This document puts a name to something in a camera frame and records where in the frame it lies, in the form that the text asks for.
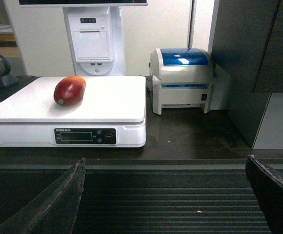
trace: cabinet door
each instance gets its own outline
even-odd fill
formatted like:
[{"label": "cabinet door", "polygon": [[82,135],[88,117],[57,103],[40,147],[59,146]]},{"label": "cabinet door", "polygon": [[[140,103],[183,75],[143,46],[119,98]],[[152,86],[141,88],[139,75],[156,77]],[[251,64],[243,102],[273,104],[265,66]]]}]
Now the cabinet door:
[{"label": "cabinet door", "polygon": [[275,21],[271,25],[255,92],[283,93],[283,0],[278,5]]}]

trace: scale platform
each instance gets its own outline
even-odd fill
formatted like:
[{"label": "scale platform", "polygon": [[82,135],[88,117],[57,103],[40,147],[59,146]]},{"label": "scale platform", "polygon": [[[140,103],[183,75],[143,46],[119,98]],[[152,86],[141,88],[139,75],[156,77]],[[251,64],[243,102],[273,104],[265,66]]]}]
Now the scale platform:
[{"label": "scale platform", "polygon": [[65,77],[41,77],[0,103],[0,147],[141,147],[145,77],[83,77],[83,101],[53,99]]}]

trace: label printer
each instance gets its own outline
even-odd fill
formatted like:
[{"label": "label printer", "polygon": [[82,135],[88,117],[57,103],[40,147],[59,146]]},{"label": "label printer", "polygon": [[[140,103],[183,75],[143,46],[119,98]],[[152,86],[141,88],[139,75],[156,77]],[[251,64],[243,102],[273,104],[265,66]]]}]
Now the label printer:
[{"label": "label printer", "polygon": [[210,110],[214,63],[197,48],[155,49],[151,53],[147,86],[153,112],[162,108],[200,107]]}]

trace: dark countertop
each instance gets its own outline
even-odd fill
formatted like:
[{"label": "dark countertop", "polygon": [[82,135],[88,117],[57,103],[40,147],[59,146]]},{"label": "dark countertop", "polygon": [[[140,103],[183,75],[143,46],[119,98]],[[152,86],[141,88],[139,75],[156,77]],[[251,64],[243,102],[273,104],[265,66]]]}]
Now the dark countertop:
[{"label": "dark countertop", "polygon": [[[0,101],[35,77],[0,90]],[[0,148],[0,165],[71,165],[86,158],[87,165],[244,165],[248,155],[266,163],[283,164],[283,150],[253,150],[232,124],[225,110],[163,109],[152,112],[147,94],[147,140],[140,148]]]}]

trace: red object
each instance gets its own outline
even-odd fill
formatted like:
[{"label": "red object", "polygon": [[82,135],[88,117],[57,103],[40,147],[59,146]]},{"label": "red object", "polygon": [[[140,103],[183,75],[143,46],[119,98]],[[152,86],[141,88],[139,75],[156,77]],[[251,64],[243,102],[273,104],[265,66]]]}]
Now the red object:
[{"label": "red object", "polygon": [[54,91],[54,100],[60,106],[70,106],[83,100],[86,81],[82,77],[71,76],[61,80]]}]

